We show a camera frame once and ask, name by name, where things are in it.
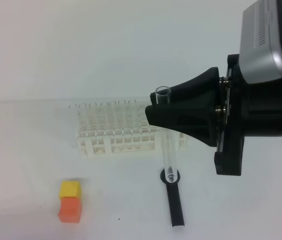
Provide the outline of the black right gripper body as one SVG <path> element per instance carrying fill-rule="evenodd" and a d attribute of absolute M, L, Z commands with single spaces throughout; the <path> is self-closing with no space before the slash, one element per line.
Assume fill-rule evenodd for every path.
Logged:
<path fill-rule="evenodd" d="M 282 47 L 282 0 L 277 0 Z M 282 137 L 282 78 L 248 84 L 239 67 L 239 54 L 228 57 L 225 123 L 218 136 L 214 164 L 218 175 L 239 176 L 245 137 Z"/>

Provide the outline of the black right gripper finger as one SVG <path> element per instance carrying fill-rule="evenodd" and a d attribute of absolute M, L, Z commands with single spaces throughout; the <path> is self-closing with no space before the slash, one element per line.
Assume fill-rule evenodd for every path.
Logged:
<path fill-rule="evenodd" d="M 170 104 L 190 102 L 206 94 L 212 94 L 214 103 L 221 102 L 220 75 L 217 67 L 211 67 L 197 77 L 170 87 Z"/>
<path fill-rule="evenodd" d="M 152 126 L 186 134 L 210 147 L 217 146 L 217 117 L 211 102 L 189 100 L 149 105 L 145 114 Z"/>

